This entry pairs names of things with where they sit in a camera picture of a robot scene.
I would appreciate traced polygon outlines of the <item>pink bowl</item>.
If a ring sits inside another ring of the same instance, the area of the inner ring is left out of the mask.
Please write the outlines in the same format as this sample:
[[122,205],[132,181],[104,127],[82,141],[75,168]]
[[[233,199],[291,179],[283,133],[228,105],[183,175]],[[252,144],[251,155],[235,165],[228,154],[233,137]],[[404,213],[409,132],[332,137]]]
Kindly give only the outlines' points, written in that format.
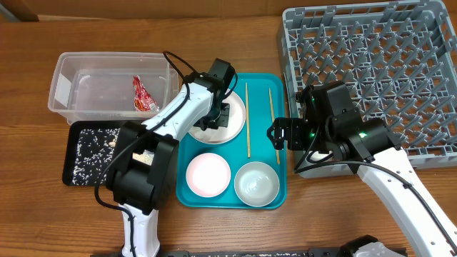
[[203,153],[187,166],[186,182],[197,196],[213,198],[222,194],[231,181],[231,168],[227,161],[215,153]]

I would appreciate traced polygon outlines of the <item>red snack wrapper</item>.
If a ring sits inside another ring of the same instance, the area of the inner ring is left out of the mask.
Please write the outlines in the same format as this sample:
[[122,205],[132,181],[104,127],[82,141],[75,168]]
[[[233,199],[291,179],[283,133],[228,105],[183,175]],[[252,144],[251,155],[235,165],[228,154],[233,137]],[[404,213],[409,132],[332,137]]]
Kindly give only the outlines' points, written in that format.
[[133,77],[134,108],[136,111],[158,111],[159,106],[146,90],[138,76]]

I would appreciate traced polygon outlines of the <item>white paper cup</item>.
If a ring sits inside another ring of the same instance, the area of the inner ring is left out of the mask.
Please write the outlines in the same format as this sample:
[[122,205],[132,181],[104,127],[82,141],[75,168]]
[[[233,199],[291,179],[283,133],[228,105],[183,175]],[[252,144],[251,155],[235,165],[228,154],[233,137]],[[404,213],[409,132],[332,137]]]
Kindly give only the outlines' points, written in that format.
[[320,153],[318,151],[312,151],[306,157],[306,161],[309,163],[322,163],[333,158],[333,153]]

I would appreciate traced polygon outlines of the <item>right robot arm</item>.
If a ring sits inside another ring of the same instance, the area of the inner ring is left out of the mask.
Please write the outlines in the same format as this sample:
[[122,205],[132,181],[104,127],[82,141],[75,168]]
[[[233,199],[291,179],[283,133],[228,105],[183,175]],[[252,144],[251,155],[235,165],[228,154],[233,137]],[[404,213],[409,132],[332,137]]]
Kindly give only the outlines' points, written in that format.
[[342,81],[296,94],[301,118],[277,118],[267,130],[275,149],[332,153],[331,161],[296,164],[295,173],[346,165],[380,198],[417,256],[455,256],[456,226],[416,175],[382,119],[364,121]]

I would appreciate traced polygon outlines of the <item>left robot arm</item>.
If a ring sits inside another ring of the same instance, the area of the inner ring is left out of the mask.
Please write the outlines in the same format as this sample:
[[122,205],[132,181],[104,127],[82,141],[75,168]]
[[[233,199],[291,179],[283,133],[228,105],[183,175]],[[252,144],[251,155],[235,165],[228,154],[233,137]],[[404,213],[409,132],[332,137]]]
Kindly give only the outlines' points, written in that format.
[[177,171],[179,143],[193,127],[219,129],[229,123],[224,103],[238,76],[227,61],[216,59],[209,72],[192,71],[183,78],[176,98],[153,118],[128,121],[120,129],[111,163],[100,177],[122,212],[121,256],[156,256],[158,207]]

